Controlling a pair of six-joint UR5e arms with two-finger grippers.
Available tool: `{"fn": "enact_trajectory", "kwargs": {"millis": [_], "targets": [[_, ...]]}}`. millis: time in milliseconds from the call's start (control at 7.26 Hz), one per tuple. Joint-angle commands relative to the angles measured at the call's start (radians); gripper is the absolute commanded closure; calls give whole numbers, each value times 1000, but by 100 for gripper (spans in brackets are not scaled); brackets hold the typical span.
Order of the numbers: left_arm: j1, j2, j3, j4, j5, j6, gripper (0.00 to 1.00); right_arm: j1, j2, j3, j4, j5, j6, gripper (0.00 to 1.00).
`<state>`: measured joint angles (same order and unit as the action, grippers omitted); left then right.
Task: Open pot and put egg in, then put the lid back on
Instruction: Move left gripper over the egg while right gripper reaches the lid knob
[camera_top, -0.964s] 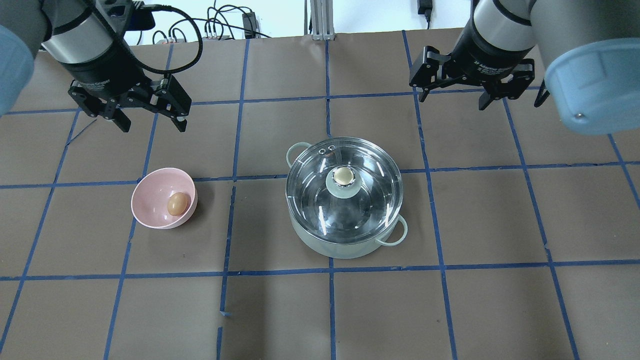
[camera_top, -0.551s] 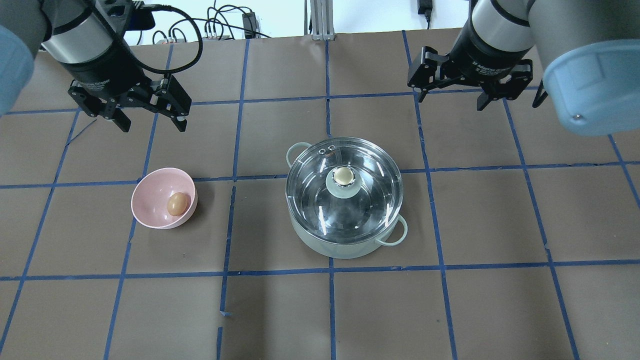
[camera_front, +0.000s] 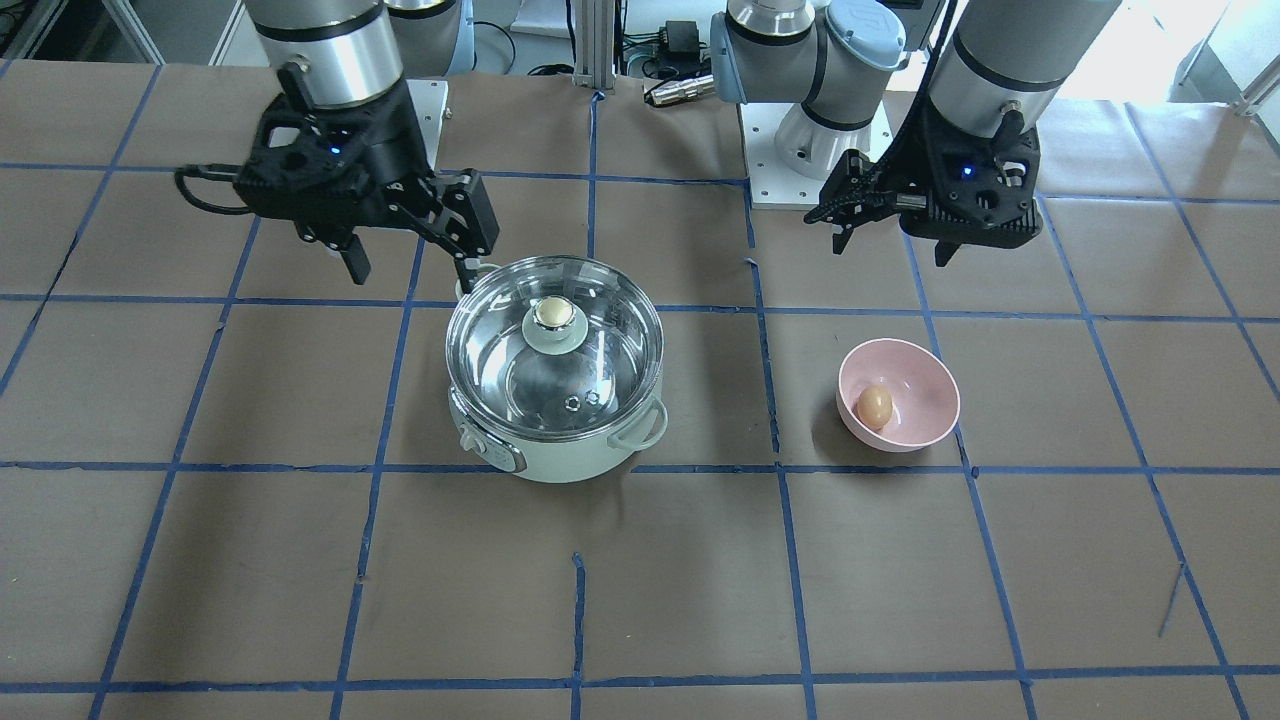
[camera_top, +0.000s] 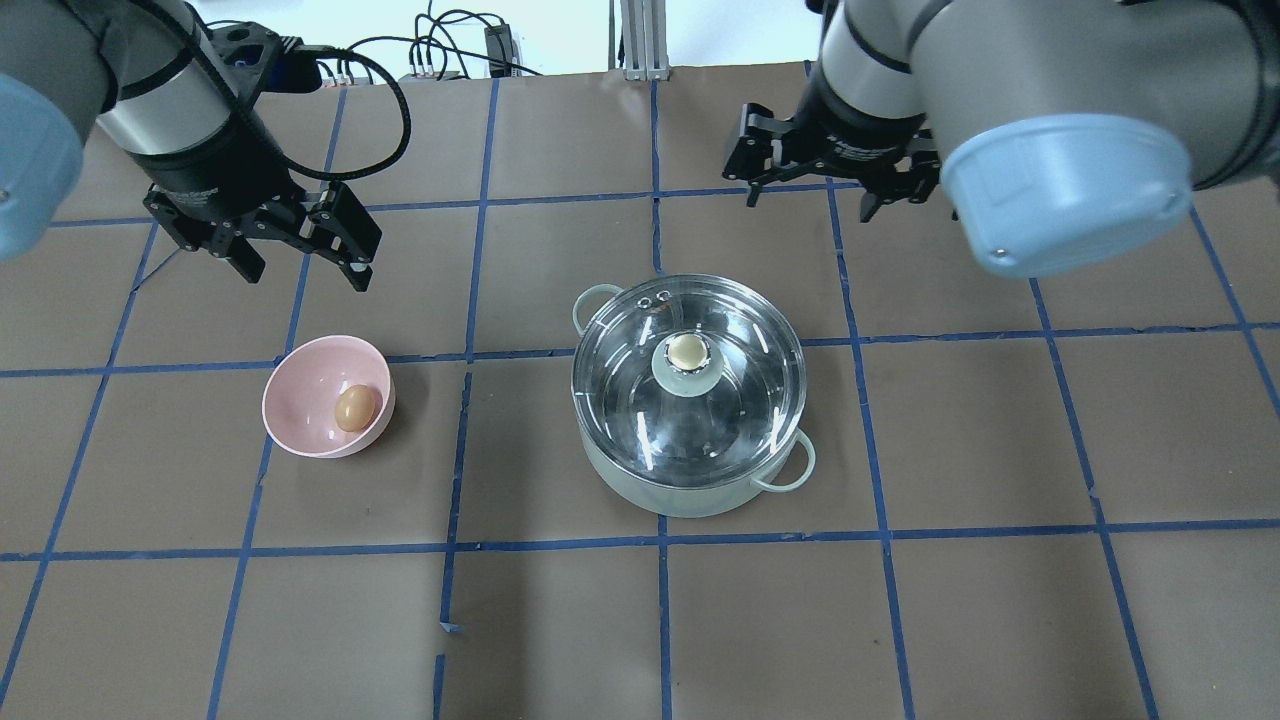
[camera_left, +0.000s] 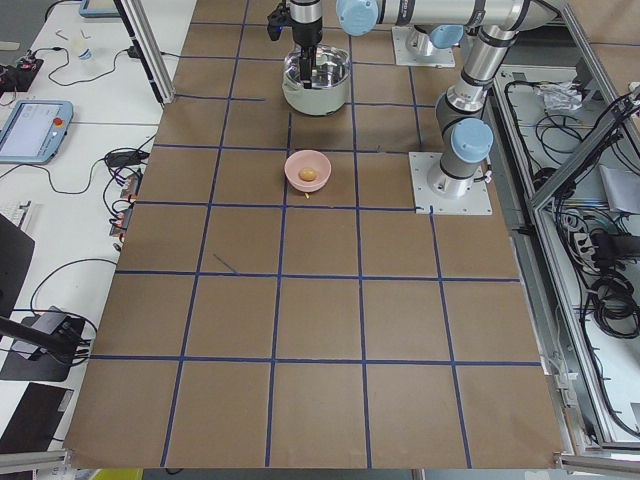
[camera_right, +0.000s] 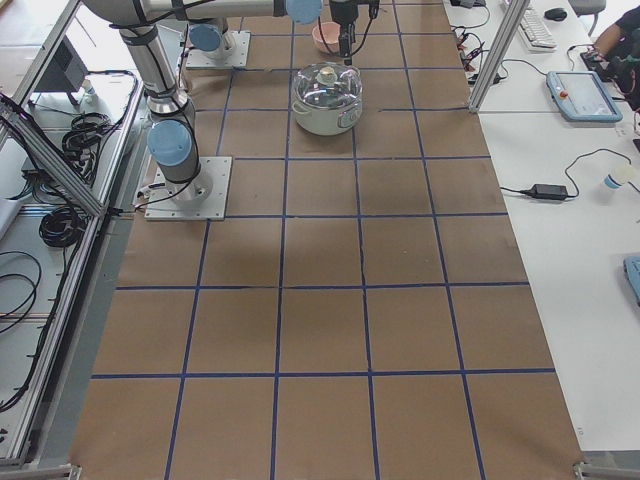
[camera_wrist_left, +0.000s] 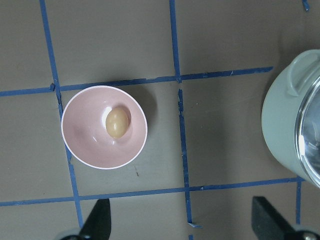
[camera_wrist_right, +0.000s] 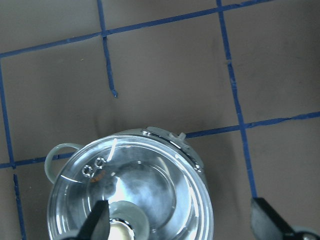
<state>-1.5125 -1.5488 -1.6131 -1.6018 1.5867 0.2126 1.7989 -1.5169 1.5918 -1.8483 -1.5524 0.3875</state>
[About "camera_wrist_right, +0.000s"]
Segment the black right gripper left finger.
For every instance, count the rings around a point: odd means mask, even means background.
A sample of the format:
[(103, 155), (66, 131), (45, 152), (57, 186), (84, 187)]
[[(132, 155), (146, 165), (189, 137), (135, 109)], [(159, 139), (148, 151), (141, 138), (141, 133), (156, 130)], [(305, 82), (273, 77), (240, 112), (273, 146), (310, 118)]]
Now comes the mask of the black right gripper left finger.
[(78, 240), (107, 240), (110, 235), (110, 211), (107, 200), (98, 200), (81, 226)]

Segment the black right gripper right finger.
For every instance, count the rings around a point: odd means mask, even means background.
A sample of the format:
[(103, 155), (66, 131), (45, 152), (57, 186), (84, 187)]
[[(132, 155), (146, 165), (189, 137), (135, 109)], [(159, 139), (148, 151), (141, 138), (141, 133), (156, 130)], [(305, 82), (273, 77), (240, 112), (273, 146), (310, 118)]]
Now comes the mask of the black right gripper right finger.
[(250, 226), (256, 240), (300, 239), (300, 235), (262, 197), (251, 199)]

